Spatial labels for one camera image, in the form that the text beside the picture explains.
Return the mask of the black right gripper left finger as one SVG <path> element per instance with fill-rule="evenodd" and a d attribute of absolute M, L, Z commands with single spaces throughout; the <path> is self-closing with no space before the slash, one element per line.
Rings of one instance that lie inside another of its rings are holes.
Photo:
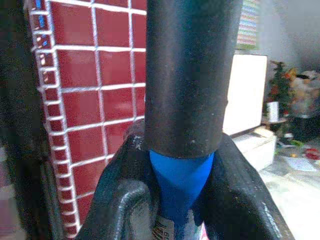
<path fill-rule="evenodd" d="M 79 240 L 150 240 L 160 208 L 160 188 L 144 138 L 132 124 L 103 170 Z"/>

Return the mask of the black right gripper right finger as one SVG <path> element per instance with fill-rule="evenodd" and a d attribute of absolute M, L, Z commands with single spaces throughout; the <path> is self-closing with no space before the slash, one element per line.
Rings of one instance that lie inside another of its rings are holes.
<path fill-rule="evenodd" d="M 205 185 L 203 221 L 210 240 L 292 240 L 259 173 L 223 135 Z"/>

